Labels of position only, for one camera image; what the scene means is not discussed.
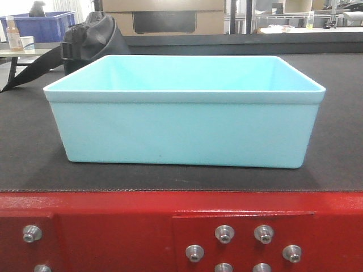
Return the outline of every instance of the light blue plastic bin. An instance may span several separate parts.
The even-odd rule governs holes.
[[[278,57],[107,56],[44,91],[73,162],[298,168],[325,88]]]

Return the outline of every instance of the black backpack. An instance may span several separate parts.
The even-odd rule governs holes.
[[[102,11],[91,12],[84,23],[72,26],[61,52],[66,74],[106,55],[130,54],[115,19]]]
[[[102,11],[91,12],[84,23],[70,26],[60,46],[28,65],[1,92],[28,83],[59,65],[64,64],[67,75],[111,54],[130,54],[130,50],[112,16]]]

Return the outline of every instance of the metal bolt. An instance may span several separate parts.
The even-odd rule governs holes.
[[[267,263],[259,263],[255,265],[252,272],[271,272],[272,269]]]
[[[298,245],[288,245],[282,251],[284,258],[292,263],[300,262],[301,260],[301,248]]]
[[[233,267],[229,263],[219,263],[215,266],[214,272],[233,272]]]
[[[222,244],[228,244],[234,236],[234,229],[233,227],[222,225],[216,228],[214,234]]]
[[[263,244],[269,244],[272,241],[273,229],[270,226],[262,225],[255,228],[255,238]]]
[[[190,245],[185,250],[185,255],[191,262],[199,262],[204,256],[204,249],[200,245]]]
[[[23,229],[23,240],[27,243],[32,243],[41,239],[42,232],[37,226],[26,226]]]
[[[47,265],[37,265],[34,267],[34,272],[52,272],[52,269]]]

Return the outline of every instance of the black strap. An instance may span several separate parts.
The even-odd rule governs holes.
[[[62,65],[61,47],[57,46],[28,65],[21,73],[8,82],[0,92],[8,91],[18,85],[37,79],[59,65]]]
[[[61,57],[63,60],[73,59],[73,47],[70,42],[61,42]]]

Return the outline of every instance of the bottle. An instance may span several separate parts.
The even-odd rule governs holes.
[[[314,12],[309,11],[309,15],[306,20],[306,28],[312,30],[314,25]]]
[[[6,35],[11,51],[22,51],[22,41],[20,40],[20,33],[15,25],[14,17],[6,16],[6,23]]]

